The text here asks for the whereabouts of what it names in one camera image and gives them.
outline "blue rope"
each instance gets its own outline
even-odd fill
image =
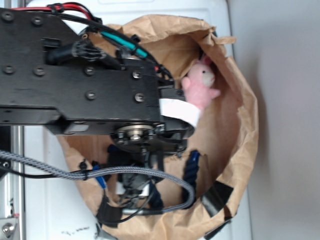
[[[189,160],[186,162],[186,166],[184,169],[184,177],[183,180],[186,181],[188,184],[190,184],[193,189],[194,192],[196,192],[196,187],[197,187],[197,173],[199,170],[199,156],[200,153],[195,150],[191,152],[191,157],[189,158]],[[183,200],[187,200],[189,196],[188,191],[186,191],[185,189],[183,189],[182,191],[182,198]]]

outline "braided cable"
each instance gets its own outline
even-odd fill
[[[150,169],[150,168],[143,168],[143,167],[137,167],[137,166],[117,166],[117,167],[109,167],[109,168],[103,168],[99,170],[92,170],[87,173],[84,173],[82,171],[79,172],[66,172],[61,169],[58,169],[56,167],[50,166],[44,162],[40,162],[38,160],[25,157],[25,156],[20,156],[11,152],[3,151],[0,150],[0,159],[5,160],[5,161],[11,161],[11,162],[19,162],[24,165],[28,165],[37,169],[40,169],[42,171],[45,171],[47,173],[50,173],[56,177],[62,178],[62,179],[67,179],[67,180],[84,180],[86,177],[88,179],[91,178],[97,178],[100,176],[105,176],[105,175],[111,175],[111,174],[124,174],[124,173],[130,173],[130,174],[143,174],[143,175],[149,175],[153,177],[158,177],[162,179],[167,179],[171,182],[174,182],[181,187],[183,187],[187,192],[189,193],[188,199],[186,202],[176,205],[176,206],[170,206],[167,208],[161,209],[162,213],[168,213],[171,211],[179,210],[179,209],[184,209],[189,207],[194,199],[195,199],[195,191],[194,188],[187,183],[186,181],[179,179],[175,176],[172,176],[168,173],[165,173],[160,170],[155,170],[155,169]]]

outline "blue cable tie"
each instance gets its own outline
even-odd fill
[[[95,165],[93,168],[92,168],[92,171],[95,171],[95,170],[99,170],[100,167],[98,165]],[[103,176],[98,176],[95,178],[98,183],[100,184],[100,186],[103,188],[103,189],[106,189],[107,185],[106,185],[106,182],[103,178]]]

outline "brown paper bag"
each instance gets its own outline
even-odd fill
[[[162,215],[135,216],[117,228],[104,225],[102,229],[119,240],[196,240],[235,216],[257,153],[256,97],[234,59],[225,57],[223,44],[232,44],[236,39],[216,37],[215,28],[203,20],[169,15],[146,15],[111,27],[129,37],[138,35],[140,44],[171,71],[177,86],[202,49],[214,63],[213,87],[221,90],[221,96],[205,110],[182,157],[171,156],[164,161],[167,173],[182,178],[190,151],[201,152],[195,204]],[[92,34],[90,39],[109,54],[114,52],[115,48],[98,34]],[[112,142],[103,135],[66,136],[59,140],[71,171],[79,169],[83,158],[104,163]],[[111,205],[117,200],[115,180],[113,176],[108,181]],[[103,197],[101,187],[95,179],[77,182],[77,186],[96,215]],[[182,203],[182,190],[174,183],[163,180],[157,189],[166,207]]]

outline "pink stuffed animal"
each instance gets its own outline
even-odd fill
[[[209,67],[211,62],[208,56],[202,57],[181,80],[186,101],[197,106],[201,110],[201,115],[205,108],[211,104],[211,100],[221,93],[220,90],[211,88],[216,79]]]

